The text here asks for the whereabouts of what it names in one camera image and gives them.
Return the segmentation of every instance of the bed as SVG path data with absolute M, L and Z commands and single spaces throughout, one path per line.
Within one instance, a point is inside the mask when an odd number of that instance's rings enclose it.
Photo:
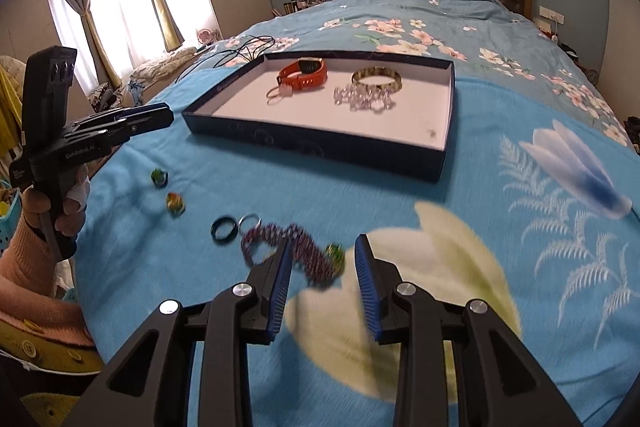
M 209 228 L 223 214 L 257 212 L 265 223 L 299 223 L 318 245 L 345 245 L 347 258 L 323 291 L 295 271 L 277 340 L 250 346 L 254 425 L 392 424 L 399 353 L 374 345 L 364 327 L 353 266 L 360 233 L 436 298 L 489 302 L 581 421 L 603 425 L 640 370 L 640 158 L 599 93 L 528 17 L 530 0 L 334 0 L 219 42 L 154 99 L 171 106 L 174 124 L 132 139 L 92 181 L 74 269 L 103 358 L 161 301 L 207 301 L 244 280 L 239 242 L 216 245 Z M 220 53 L 260 35 L 274 37 L 271 52 L 452 60 L 440 181 L 190 134 L 180 112 L 246 62 L 237 55 L 214 68 Z M 170 173 L 167 189 L 152 185 L 154 168 Z M 178 218 L 165 210 L 167 190 L 186 202 Z

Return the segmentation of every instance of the orange watch strap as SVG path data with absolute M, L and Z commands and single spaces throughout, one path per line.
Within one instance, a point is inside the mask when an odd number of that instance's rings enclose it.
M 309 87 L 321 86 L 326 81 L 327 73 L 326 63 L 324 60 L 321 61 L 320 69 L 314 73 L 301 73 L 296 76 L 291 76 L 292 74 L 299 72 L 300 65 L 296 60 L 280 70 L 280 73 L 278 74 L 278 83 L 287 84 L 288 86 L 291 86 L 294 91 L 299 91 Z

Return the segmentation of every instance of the key ring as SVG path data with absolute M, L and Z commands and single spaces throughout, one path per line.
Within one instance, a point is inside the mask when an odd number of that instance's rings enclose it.
M 244 214 L 244 216 L 242 216 L 239 220 L 238 220 L 238 231 L 240 232 L 240 235 L 244 235 L 246 234 L 246 232 L 242 231 L 242 224 L 247 220 L 250 219 L 251 217 L 253 217 L 254 219 L 257 219 L 258 222 L 254 225 L 254 227 L 259 227 L 260 224 L 262 223 L 262 218 L 260 216 L 258 216 L 258 214 L 256 214 L 255 212 L 249 212 L 249 214 Z

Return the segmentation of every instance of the watch face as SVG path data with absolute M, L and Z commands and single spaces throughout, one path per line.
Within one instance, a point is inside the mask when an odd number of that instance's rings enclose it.
M 298 66 L 302 74 L 316 73 L 322 68 L 322 58 L 300 58 Z

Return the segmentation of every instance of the silver screw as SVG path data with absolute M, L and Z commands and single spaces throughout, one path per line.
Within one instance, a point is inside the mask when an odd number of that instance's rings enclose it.
M 234 295 L 237 295 L 238 297 L 246 297 L 253 290 L 254 289 L 251 288 L 250 284 L 247 284 L 246 282 L 241 282 L 234 286 L 233 292 L 234 292 Z
M 474 313 L 486 313 L 489 309 L 489 306 L 486 305 L 486 302 L 476 299 L 475 301 L 471 301 L 469 304 L 469 309 Z
M 164 301 L 160 304 L 160 313 L 163 315 L 171 315 L 175 313 L 179 308 L 179 304 L 176 301 Z
M 405 295 L 408 297 L 409 295 L 413 295 L 415 293 L 415 286 L 410 282 L 401 282 L 399 283 L 396 290 L 398 290 L 398 293 L 400 295 Z

